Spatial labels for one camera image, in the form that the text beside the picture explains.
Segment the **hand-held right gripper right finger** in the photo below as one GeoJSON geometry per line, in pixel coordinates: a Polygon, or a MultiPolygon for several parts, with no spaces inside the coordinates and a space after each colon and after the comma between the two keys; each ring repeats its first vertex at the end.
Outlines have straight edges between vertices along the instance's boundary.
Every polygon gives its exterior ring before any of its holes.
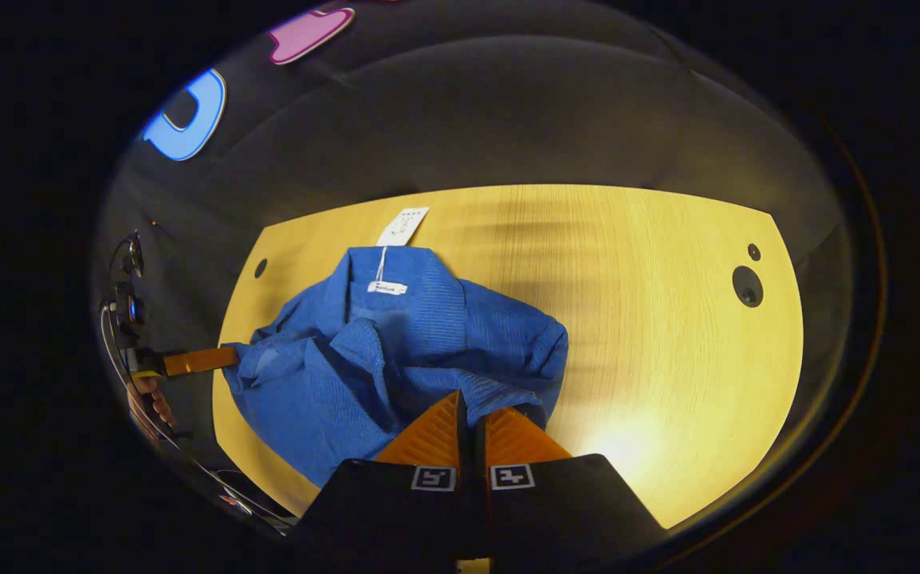
{"type": "Polygon", "coordinates": [[[602,454],[572,455],[514,407],[478,422],[495,564],[653,564],[669,537],[602,454]]]}

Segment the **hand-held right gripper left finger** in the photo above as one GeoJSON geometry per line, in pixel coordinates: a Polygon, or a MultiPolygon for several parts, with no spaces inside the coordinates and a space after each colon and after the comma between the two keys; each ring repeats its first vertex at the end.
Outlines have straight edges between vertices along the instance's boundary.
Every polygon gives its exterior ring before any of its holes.
{"type": "Polygon", "coordinates": [[[349,458],[291,530],[322,560],[455,560],[462,545],[466,407],[454,391],[373,460],[349,458]]]}

